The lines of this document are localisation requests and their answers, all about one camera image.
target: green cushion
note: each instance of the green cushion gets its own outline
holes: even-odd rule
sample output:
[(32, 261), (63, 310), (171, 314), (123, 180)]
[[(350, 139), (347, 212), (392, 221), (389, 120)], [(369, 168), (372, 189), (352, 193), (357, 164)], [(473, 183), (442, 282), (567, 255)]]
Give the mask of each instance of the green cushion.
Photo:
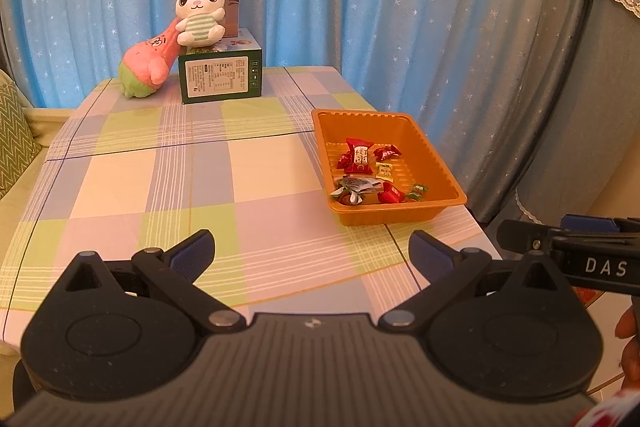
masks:
[(0, 198), (22, 175), (42, 147), (25, 120), (13, 84), (0, 85)]

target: plaid tablecloth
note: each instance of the plaid tablecloth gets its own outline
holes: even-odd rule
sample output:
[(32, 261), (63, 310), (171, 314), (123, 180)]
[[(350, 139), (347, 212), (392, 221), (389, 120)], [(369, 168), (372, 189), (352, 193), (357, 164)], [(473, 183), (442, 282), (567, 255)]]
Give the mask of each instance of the plaid tablecloth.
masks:
[(243, 313), (370, 312), (428, 284), (407, 242), (425, 229), (498, 254), (463, 206), (428, 223), (343, 227), (322, 191), (313, 108), (372, 109), (333, 68), (264, 70), (261, 98), (182, 105), (176, 78), (127, 99), (117, 79), (82, 102), (49, 149), (0, 269), (14, 346), (78, 251), (126, 259), (199, 229), (216, 258), (196, 284)]

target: finger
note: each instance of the finger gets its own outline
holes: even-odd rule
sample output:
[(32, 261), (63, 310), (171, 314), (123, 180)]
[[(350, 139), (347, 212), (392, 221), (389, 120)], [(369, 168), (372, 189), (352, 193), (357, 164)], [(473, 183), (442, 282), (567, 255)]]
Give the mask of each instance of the finger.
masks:
[(636, 314), (633, 307), (629, 308), (622, 314), (616, 325), (616, 336), (619, 339), (628, 339), (638, 333), (638, 325), (636, 325)]
[(640, 389), (640, 380), (631, 380), (625, 377), (625, 380), (622, 381), (621, 389)]
[(620, 360), (622, 371), (625, 376), (631, 380), (640, 380), (640, 345), (638, 337), (633, 337), (622, 350), (622, 359)]

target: pink plush toy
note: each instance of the pink plush toy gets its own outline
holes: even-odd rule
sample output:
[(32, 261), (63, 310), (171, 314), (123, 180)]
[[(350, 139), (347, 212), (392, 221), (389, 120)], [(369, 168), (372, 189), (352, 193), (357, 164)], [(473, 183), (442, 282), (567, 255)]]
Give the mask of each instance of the pink plush toy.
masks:
[(180, 54), (180, 32), (175, 29), (178, 22), (180, 17), (174, 19), (157, 37), (134, 44), (126, 51), (118, 67), (118, 77), (125, 96), (144, 98), (162, 86)]

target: wrapped candy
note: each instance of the wrapped candy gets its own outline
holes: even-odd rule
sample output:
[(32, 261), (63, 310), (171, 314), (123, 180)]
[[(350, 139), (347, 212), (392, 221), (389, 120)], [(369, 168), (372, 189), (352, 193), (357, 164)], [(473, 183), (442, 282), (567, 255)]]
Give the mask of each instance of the wrapped candy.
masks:
[(608, 400), (584, 411), (570, 423), (570, 427), (616, 427), (638, 425), (637, 412), (640, 393), (637, 389), (618, 391)]
[(357, 192), (350, 192), (348, 190), (345, 190), (344, 194), (338, 198), (338, 203), (346, 204), (347, 206), (361, 204), (362, 196)]
[(390, 182), (384, 182), (382, 192), (378, 194), (380, 203), (401, 203), (404, 200), (404, 192), (395, 188)]
[(395, 145), (384, 145), (378, 147), (373, 151), (373, 155), (376, 157), (376, 161), (382, 162), (392, 156), (402, 156), (402, 153), (396, 148)]
[(377, 178), (360, 178), (359, 176), (343, 176), (336, 178), (335, 183), (358, 194), (370, 194), (382, 190), (382, 181)]
[(358, 176), (344, 176), (336, 178), (338, 188), (330, 195), (341, 204), (361, 204), (364, 194), (372, 194), (382, 190), (382, 181), (376, 178), (360, 178)]
[(411, 192), (406, 195), (406, 199), (408, 201), (422, 201), (422, 197), (427, 190), (429, 190), (429, 187), (415, 184), (414, 187), (412, 187)]
[(346, 169), (349, 165), (353, 163), (353, 154), (351, 152), (346, 152), (340, 159), (338, 160), (338, 169)]
[(373, 142), (359, 140), (357, 138), (347, 138), (347, 145), (351, 153), (352, 163), (345, 168), (345, 172), (357, 172), (358, 174), (372, 174), (369, 167), (369, 148)]
[(376, 174), (376, 178), (378, 178), (379, 180), (393, 182), (394, 177), (391, 175), (391, 168), (393, 167), (393, 165), (391, 165), (391, 163), (376, 163), (376, 167), (378, 168), (378, 174)]

